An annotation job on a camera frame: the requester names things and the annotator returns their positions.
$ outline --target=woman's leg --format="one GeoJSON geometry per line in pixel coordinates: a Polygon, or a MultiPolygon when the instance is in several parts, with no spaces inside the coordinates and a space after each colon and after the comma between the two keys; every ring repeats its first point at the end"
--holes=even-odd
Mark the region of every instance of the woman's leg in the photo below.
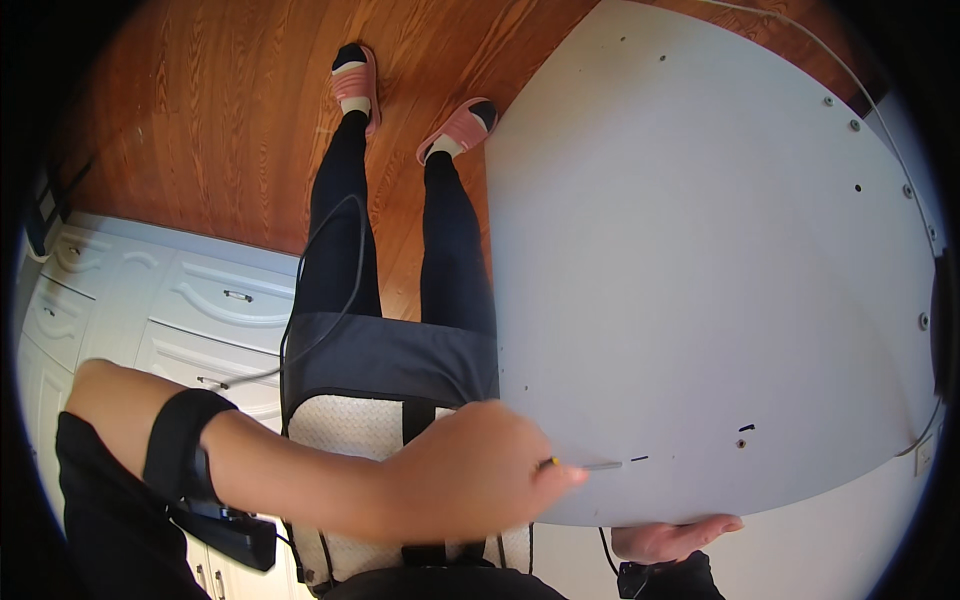
{"type": "Polygon", "coordinates": [[[427,138],[419,153],[425,157],[426,187],[420,318],[490,336],[496,336],[496,318],[480,225],[453,156],[483,141],[495,123],[496,110],[489,100],[469,101],[427,138]]]}
{"type": "Polygon", "coordinates": [[[496,336],[493,293],[480,250],[480,225],[449,153],[430,155],[423,184],[420,319],[496,336]]]}
{"type": "MultiPolygon", "coordinates": [[[[329,217],[324,229],[307,250],[303,272],[294,299],[294,314],[306,312],[340,312],[353,291],[357,257],[360,252],[361,213],[353,199],[337,204],[349,196],[360,197],[367,210],[367,175],[364,153],[367,137],[364,129],[369,118],[362,110],[344,115],[333,134],[330,146],[313,181],[310,198],[310,234],[329,217]]],[[[369,219],[364,216],[365,241],[360,289],[349,312],[380,317],[380,294],[376,279],[376,247],[369,219]]]]}
{"type": "Polygon", "coordinates": [[[380,125],[373,52],[356,43],[341,48],[331,67],[330,82],[344,118],[333,134],[313,180],[310,235],[313,236],[324,220],[326,222],[303,259],[293,312],[340,312],[344,309],[356,284],[360,228],[363,227],[360,287],[348,312],[380,317],[376,247],[367,217],[367,173],[363,162],[367,135],[380,125]],[[355,194],[360,202],[344,200],[350,194],[355,194]]]}

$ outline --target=electrical outlet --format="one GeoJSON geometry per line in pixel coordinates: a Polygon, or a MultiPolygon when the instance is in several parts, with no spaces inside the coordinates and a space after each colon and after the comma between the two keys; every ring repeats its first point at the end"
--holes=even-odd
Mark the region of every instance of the electrical outlet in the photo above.
{"type": "Polygon", "coordinates": [[[933,462],[933,456],[937,453],[936,434],[928,436],[917,446],[917,463],[913,470],[914,477],[920,477],[930,468],[933,462]]]}

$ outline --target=black sleeve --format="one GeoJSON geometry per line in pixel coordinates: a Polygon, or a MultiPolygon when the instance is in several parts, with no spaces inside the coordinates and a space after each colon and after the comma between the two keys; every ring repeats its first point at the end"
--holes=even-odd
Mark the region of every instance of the black sleeve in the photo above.
{"type": "Polygon", "coordinates": [[[680,563],[649,566],[621,563],[621,598],[637,600],[724,600],[713,584],[709,557],[697,550],[680,563]]]}
{"type": "Polygon", "coordinates": [[[93,598],[208,600],[167,504],[113,458],[85,420],[57,430],[67,551],[93,598]]]}

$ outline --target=black leggings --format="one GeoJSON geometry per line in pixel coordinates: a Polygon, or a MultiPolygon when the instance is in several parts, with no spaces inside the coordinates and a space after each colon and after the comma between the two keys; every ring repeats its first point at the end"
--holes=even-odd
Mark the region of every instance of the black leggings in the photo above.
{"type": "MultiPolygon", "coordinates": [[[[367,115],[344,115],[330,140],[313,182],[310,233],[344,197],[357,194],[367,206],[367,115]]],[[[447,153],[435,153],[423,172],[423,267],[420,271],[420,320],[496,335],[493,294],[483,253],[480,225],[460,176],[447,153]]],[[[357,203],[348,200],[330,217],[303,259],[294,314],[340,312],[356,279],[360,246],[357,203]]],[[[376,246],[367,222],[360,289],[349,312],[381,317],[376,279],[376,246]]]]}

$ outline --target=wooden floor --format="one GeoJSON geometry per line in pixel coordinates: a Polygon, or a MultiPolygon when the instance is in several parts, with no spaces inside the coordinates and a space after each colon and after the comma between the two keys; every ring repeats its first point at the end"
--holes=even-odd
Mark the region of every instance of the wooden floor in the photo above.
{"type": "MultiPolygon", "coordinates": [[[[648,2],[739,33],[849,100],[856,88],[807,37],[776,19],[694,0],[648,2]]],[[[337,48],[373,48],[383,127],[367,151],[384,315],[420,318],[420,142],[466,98],[502,110],[596,0],[148,0],[108,46],[64,114],[51,160],[94,213],[300,253],[310,186],[341,112],[337,48]]],[[[820,0],[744,2],[821,36],[861,79],[876,69],[820,0]]],[[[483,149],[456,160],[484,230],[483,149]]]]}

